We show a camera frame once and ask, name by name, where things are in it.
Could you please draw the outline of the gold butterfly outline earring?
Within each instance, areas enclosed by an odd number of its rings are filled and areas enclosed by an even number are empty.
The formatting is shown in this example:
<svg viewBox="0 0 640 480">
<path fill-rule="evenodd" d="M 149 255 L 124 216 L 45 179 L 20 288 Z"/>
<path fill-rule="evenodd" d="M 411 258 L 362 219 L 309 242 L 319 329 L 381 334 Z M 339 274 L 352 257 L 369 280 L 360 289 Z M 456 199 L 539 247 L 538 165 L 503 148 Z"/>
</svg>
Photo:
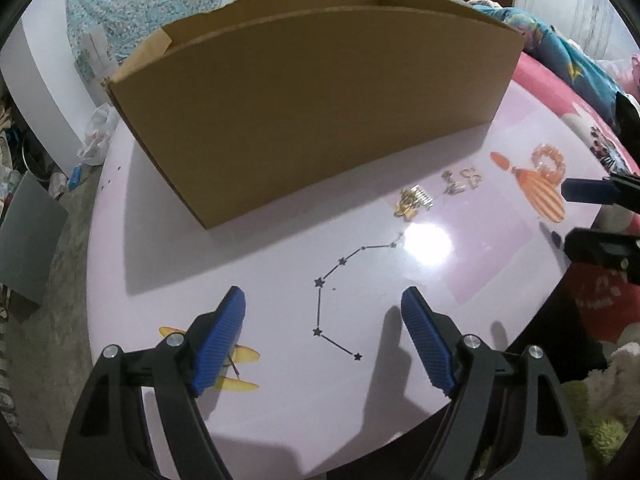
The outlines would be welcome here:
<svg viewBox="0 0 640 480">
<path fill-rule="evenodd" d="M 473 190 L 478 188 L 480 182 L 483 181 L 483 176 L 474 167 L 464 168 L 460 171 L 460 174 L 468 181 L 469 187 Z"/>
</svg>

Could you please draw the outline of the brown cardboard box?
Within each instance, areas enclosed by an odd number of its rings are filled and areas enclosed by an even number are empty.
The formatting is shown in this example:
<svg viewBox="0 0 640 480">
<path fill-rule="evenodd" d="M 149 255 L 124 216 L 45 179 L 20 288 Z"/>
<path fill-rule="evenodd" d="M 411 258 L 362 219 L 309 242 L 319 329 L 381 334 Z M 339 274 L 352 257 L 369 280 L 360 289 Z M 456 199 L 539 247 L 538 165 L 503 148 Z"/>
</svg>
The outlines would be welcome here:
<svg viewBox="0 0 640 480">
<path fill-rule="evenodd" d="M 459 0 L 238 0 L 157 29 L 107 91 L 211 229 L 488 124 L 523 47 Z"/>
</svg>

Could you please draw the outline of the white plastic bag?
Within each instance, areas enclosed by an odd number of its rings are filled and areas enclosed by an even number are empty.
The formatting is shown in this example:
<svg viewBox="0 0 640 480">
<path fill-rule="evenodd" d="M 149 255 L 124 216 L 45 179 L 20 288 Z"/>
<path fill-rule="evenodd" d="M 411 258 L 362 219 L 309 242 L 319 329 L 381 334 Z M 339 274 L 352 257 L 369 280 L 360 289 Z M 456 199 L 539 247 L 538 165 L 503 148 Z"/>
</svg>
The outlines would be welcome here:
<svg viewBox="0 0 640 480">
<path fill-rule="evenodd" d="M 86 127 L 84 143 L 77 153 L 83 165 L 96 167 L 105 162 L 119 122 L 118 111 L 110 103 L 103 103 L 94 110 Z"/>
</svg>

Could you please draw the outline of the green fuzzy rug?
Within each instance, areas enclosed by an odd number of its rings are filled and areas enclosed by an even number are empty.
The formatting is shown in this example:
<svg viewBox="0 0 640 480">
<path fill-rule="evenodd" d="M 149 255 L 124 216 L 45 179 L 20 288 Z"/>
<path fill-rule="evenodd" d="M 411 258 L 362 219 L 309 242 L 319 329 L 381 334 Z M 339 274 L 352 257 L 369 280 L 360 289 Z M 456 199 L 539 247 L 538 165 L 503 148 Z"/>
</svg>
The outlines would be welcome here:
<svg viewBox="0 0 640 480">
<path fill-rule="evenodd" d="M 611 465 L 639 419 L 639 344 L 614 350 L 605 370 L 562 385 L 570 404 L 590 474 Z"/>
</svg>

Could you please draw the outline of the pink floral blanket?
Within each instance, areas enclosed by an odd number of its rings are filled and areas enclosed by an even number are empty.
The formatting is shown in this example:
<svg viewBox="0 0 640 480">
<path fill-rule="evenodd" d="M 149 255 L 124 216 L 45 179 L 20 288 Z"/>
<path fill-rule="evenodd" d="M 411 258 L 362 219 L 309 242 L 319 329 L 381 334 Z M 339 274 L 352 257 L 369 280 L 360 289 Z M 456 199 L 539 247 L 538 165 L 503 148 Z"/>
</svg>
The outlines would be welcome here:
<svg viewBox="0 0 640 480">
<path fill-rule="evenodd" d="M 568 162 L 571 178 L 602 177 L 612 169 L 639 170 L 603 119 L 564 81 L 530 55 L 523 53 L 513 80 L 548 107 L 577 136 L 586 162 Z M 594 339 L 621 346 L 639 336 L 639 287 L 626 275 L 591 264 L 573 263 L 563 278 Z"/>
</svg>

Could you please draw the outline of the pile of clothes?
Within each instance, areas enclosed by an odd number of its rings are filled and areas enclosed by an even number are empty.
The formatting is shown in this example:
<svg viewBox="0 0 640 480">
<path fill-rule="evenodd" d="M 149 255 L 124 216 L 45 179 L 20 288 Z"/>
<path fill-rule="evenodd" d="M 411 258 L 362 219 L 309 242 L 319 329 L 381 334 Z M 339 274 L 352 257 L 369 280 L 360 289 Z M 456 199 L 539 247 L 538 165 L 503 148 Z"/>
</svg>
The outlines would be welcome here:
<svg viewBox="0 0 640 480">
<path fill-rule="evenodd" d="M 15 125 L 12 108 L 1 100 L 1 167 L 0 198 L 2 203 L 13 194 L 24 174 L 32 172 L 26 155 L 27 145 L 24 132 Z"/>
</svg>

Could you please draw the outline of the blue patterned quilt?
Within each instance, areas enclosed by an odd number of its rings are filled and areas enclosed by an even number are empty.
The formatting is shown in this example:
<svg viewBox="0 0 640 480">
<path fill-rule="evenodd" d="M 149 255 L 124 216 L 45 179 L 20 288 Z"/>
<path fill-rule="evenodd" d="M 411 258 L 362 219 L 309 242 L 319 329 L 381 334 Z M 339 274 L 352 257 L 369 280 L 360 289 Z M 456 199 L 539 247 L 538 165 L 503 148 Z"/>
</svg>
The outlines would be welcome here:
<svg viewBox="0 0 640 480">
<path fill-rule="evenodd" d="M 523 51 L 564 81 L 586 101 L 616 133 L 616 98 L 620 85 L 570 40 L 533 14 L 513 6 L 493 6 L 489 0 L 471 0 L 470 5 L 512 28 L 525 37 Z"/>
</svg>

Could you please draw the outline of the gold butterfly earring cluster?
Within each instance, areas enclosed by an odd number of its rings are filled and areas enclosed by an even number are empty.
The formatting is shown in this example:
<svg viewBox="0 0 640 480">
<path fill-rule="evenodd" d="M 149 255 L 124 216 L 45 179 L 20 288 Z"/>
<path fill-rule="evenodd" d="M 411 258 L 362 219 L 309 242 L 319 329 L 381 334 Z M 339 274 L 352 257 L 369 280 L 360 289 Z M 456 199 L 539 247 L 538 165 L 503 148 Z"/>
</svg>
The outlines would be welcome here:
<svg viewBox="0 0 640 480">
<path fill-rule="evenodd" d="M 405 222 L 411 222 L 421 209 L 430 210 L 433 207 L 434 198 L 428 194 L 421 185 L 412 188 L 402 188 L 399 200 L 396 203 L 394 216 Z"/>
</svg>

